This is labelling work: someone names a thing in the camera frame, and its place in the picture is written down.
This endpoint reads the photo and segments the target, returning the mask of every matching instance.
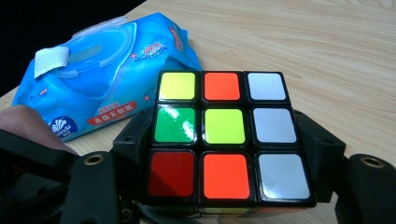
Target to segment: printed logo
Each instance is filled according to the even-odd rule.
[[[144,49],[138,50],[130,55],[135,62],[154,58],[161,55],[166,50],[166,46],[162,43],[155,43],[146,46]]]
[[[30,97],[29,97],[30,101],[32,103],[35,103],[35,102],[41,100],[41,98],[43,98],[43,97],[45,97],[47,95],[47,91],[48,91],[48,89],[46,88],[46,89],[42,90],[40,93],[38,93],[38,94],[30,95]]]
[[[175,39],[176,48],[179,51],[183,51],[183,49],[184,49],[183,42],[181,42],[181,39],[180,39],[180,37],[179,37],[179,35],[177,33],[177,28],[176,27],[169,27],[169,31],[171,32],[172,36]]]
[[[137,108],[136,101],[131,101],[125,105],[119,105],[113,109],[109,109],[109,110],[102,109],[103,113],[101,113],[100,115],[98,115],[96,117],[88,119],[88,123],[91,125],[102,125],[105,123],[112,122],[116,119],[123,119],[128,114],[131,114],[132,112],[134,112],[134,110],[136,108]]]
[[[76,122],[69,117],[56,118],[49,124],[49,126],[60,138],[66,138],[78,130]]]

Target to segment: green sticker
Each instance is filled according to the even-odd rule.
[[[192,108],[161,108],[154,138],[164,143],[191,143],[196,136],[195,111]]]

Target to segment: white sticker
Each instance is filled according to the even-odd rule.
[[[35,78],[54,68],[67,66],[68,59],[69,48],[67,47],[39,50],[35,53]]]

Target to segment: wet wipes package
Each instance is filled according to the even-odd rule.
[[[200,70],[186,30],[161,13],[116,19],[37,52],[13,105],[36,109],[64,141],[154,105],[161,70]]]

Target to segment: table surface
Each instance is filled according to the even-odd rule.
[[[396,3],[377,1],[148,0],[130,20],[161,12],[189,31],[204,70],[279,71],[294,109],[364,153],[396,165]],[[10,106],[16,89],[0,98]],[[129,119],[67,143],[110,150]],[[334,204],[276,216],[203,223],[336,223]]]

